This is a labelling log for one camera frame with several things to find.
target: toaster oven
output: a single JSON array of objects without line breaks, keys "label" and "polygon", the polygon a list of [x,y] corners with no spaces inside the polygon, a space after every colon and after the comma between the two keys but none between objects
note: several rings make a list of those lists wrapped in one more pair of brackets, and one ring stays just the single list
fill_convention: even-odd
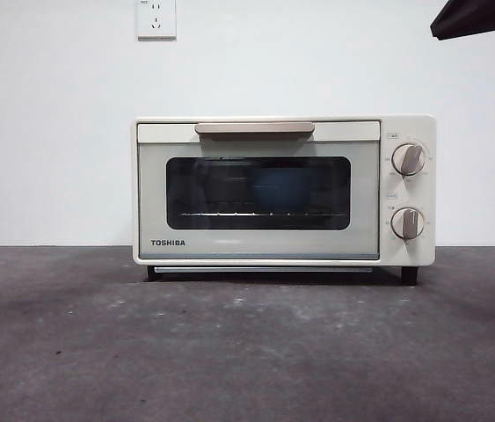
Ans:
[{"label": "toaster oven", "polygon": [[434,261],[435,120],[143,118],[134,244],[175,272],[371,271]]}]

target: glass window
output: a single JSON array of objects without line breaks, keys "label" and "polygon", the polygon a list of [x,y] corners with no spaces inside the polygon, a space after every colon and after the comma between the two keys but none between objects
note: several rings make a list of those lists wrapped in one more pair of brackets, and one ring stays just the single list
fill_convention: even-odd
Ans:
[{"label": "glass window", "polygon": [[351,164],[342,156],[172,158],[173,229],[342,230],[350,222]]}]

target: dark object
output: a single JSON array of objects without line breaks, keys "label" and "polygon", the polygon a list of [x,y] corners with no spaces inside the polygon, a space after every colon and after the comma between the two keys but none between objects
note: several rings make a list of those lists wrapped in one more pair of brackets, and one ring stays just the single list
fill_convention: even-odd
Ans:
[{"label": "dark object", "polygon": [[154,266],[148,266],[148,279],[147,281],[160,281],[163,275],[161,273],[156,273],[156,268]]},{"label": "dark object", "polygon": [[439,40],[495,31],[495,0],[449,0],[431,24]]},{"label": "dark object", "polygon": [[402,284],[404,286],[417,286],[418,266],[402,266]]}]

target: timer knob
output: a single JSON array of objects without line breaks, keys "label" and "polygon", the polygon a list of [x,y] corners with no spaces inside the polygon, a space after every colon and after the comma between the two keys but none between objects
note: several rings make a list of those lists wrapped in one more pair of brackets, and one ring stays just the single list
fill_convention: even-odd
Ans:
[{"label": "timer knob", "polygon": [[418,237],[425,227],[423,215],[415,208],[402,208],[391,217],[391,228],[403,240]]},{"label": "timer knob", "polygon": [[391,156],[396,171],[404,176],[419,173],[425,165],[425,151],[420,145],[406,143],[400,145]]}]

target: power outlet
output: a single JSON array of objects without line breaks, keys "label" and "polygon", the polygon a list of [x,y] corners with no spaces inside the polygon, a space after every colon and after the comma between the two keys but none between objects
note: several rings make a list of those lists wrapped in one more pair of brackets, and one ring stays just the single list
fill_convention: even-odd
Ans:
[{"label": "power outlet", "polygon": [[138,40],[177,38],[177,0],[137,0]]}]

